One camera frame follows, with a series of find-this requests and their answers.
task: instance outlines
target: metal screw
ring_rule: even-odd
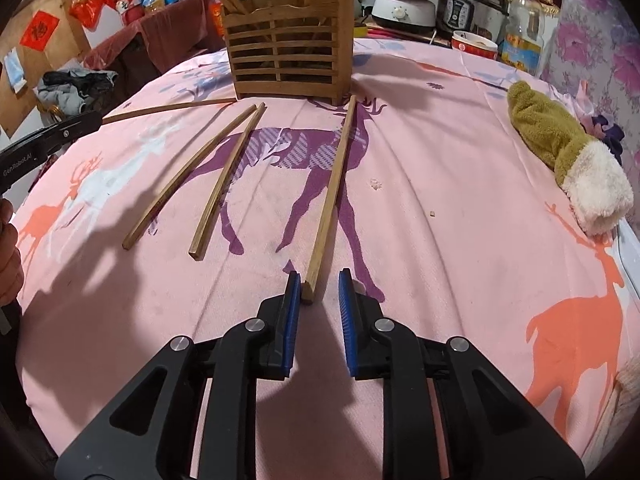
[[[463,337],[455,337],[451,340],[451,348],[456,352],[466,352],[469,350],[469,341]]]
[[[171,339],[169,346],[174,352],[179,352],[180,350],[184,350],[185,348],[187,348],[187,346],[189,346],[189,339],[183,335],[179,335],[178,337],[174,337],[173,339]]]
[[[381,317],[380,319],[376,320],[373,326],[375,326],[377,330],[380,330],[380,332],[391,332],[396,325],[390,319]]]
[[[257,317],[254,317],[253,319],[250,319],[249,321],[247,321],[244,324],[244,327],[249,332],[260,332],[260,330],[264,328],[264,321],[261,319],[258,319]]]

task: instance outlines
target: green and white plush toy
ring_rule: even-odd
[[[585,234],[609,231],[631,209],[634,195],[608,147],[582,129],[557,102],[520,81],[507,94],[509,117],[522,140],[551,168]]]

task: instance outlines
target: pressure cooker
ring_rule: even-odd
[[[508,15],[506,0],[438,0],[436,28],[445,36],[464,30],[499,43]]]

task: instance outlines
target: floral curtain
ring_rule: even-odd
[[[596,113],[622,127],[622,165],[635,195],[627,219],[640,237],[640,34],[619,0],[562,1],[542,79],[572,95],[586,80]]]

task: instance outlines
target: human hand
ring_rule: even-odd
[[[0,306],[11,303],[18,297],[24,285],[24,271],[20,251],[16,247],[18,231],[9,224],[14,207],[7,199],[0,200]]]

